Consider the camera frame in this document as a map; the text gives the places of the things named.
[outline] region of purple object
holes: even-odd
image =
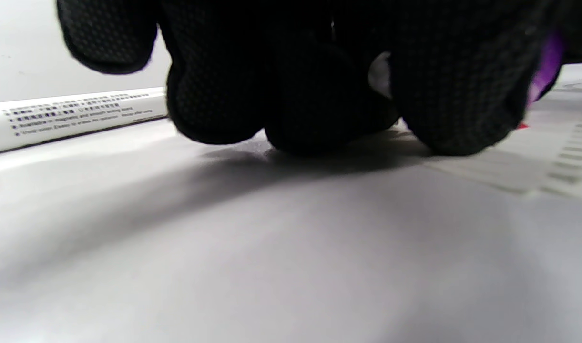
[[[558,33],[550,37],[541,53],[541,65],[532,78],[532,84],[528,91],[528,106],[539,100],[544,91],[556,82],[558,70],[562,65],[564,44]]]

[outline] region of hand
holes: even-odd
[[[195,141],[265,128],[319,154],[402,117],[437,154],[465,155],[522,120],[563,2],[58,0],[58,15],[73,56],[109,74],[143,68],[159,26],[169,116]]]

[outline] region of textured glove fabric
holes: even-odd
[[[269,141],[320,154],[399,116],[438,154],[498,143],[524,116],[563,0],[58,0],[64,39],[94,70],[173,60],[169,116],[208,144]],[[369,65],[390,52],[392,100]]]

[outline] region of white whiteboard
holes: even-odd
[[[103,75],[71,58],[54,0],[0,1],[0,102],[161,87],[170,58],[158,39],[141,72]]]

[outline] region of black glove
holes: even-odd
[[[318,154],[401,116],[434,152],[463,155],[518,126],[565,3],[58,0],[58,15],[73,56],[109,74],[143,68],[159,26],[169,116],[195,141],[265,128],[278,149]],[[385,51],[391,99],[368,82]]]

